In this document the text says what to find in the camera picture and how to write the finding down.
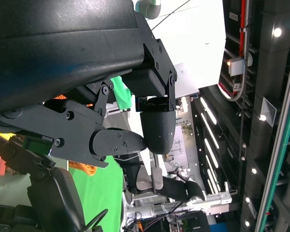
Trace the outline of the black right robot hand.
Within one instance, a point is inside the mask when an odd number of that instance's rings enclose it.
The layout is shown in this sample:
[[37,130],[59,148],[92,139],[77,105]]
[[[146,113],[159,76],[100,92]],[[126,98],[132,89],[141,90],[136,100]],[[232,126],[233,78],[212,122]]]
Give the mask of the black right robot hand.
[[30,175],[28,198],[44,231],[80,232],[85,228],[81,201],[67,170],[1,136],[0,157],[12,170]]

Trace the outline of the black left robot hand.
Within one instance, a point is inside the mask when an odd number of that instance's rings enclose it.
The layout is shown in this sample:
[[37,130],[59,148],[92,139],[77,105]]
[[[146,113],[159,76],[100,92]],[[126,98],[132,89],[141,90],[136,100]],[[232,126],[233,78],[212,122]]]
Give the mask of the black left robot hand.
[[[103,127],[111,79],[135,95],[143,133]],[[52,141],[51,156],[170,152],[177,73],[130,0],[0,0],[0,132]]]

